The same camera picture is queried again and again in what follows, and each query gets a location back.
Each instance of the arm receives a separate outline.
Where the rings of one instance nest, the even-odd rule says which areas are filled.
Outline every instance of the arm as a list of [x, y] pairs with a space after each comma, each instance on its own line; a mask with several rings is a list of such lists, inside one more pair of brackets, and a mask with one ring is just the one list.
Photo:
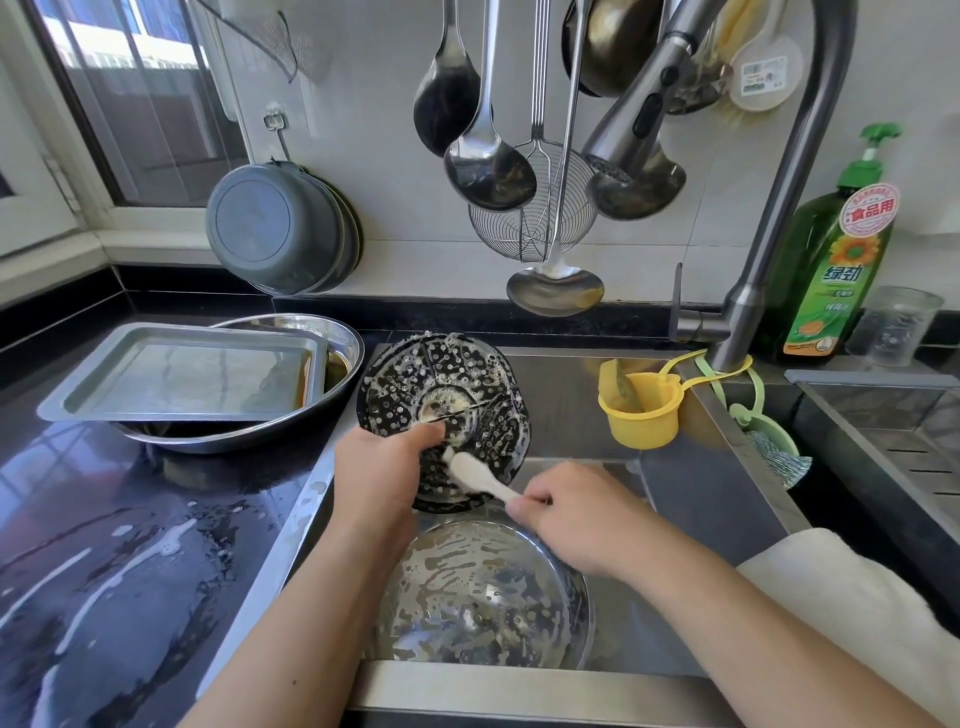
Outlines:
[[344, 437], [330, 524], [181, 728], [339, 724], [387, 579], [417, 533], [420, 452], [443, 437], [442, 425]]
[[510, 515], [653, 604], [748, 728], [943, 728], [607, 473], [562, 463], [524, 495]]

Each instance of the black countertop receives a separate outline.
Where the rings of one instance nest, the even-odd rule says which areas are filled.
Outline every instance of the black countertop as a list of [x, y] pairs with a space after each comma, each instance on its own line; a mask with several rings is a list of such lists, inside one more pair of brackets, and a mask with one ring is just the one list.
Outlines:
[[222, 456], [40, 420], [36, 406], [119, 323], [0, 396], [3, 726], [175, 725], [339, 416]]

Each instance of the window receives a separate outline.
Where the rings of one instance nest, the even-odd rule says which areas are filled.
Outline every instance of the window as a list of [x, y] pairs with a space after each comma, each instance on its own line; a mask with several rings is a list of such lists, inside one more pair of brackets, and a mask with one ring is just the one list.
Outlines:
[[0, 255], [77, 227], [0, 66]]
[[187, 0], [24, 0], [117, 205], [203, 207], [248, 162]]

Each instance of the white towel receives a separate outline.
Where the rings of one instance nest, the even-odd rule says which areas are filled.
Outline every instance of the white towel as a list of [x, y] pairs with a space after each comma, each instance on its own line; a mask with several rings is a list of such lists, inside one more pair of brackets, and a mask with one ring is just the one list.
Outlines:
[[960, 728], [960, 640], [892, 571], [823, 528], [787, 537], [739, 571], [948, 728]]

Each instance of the rectangular metal tray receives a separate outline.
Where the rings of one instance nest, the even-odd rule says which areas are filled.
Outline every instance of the rectangular metal tray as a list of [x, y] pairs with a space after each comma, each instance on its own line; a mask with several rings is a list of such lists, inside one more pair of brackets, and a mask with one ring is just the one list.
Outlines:
[[49, 422], [266, 422], [324, 392], [315, 336], [118, 327], [36, 409]]

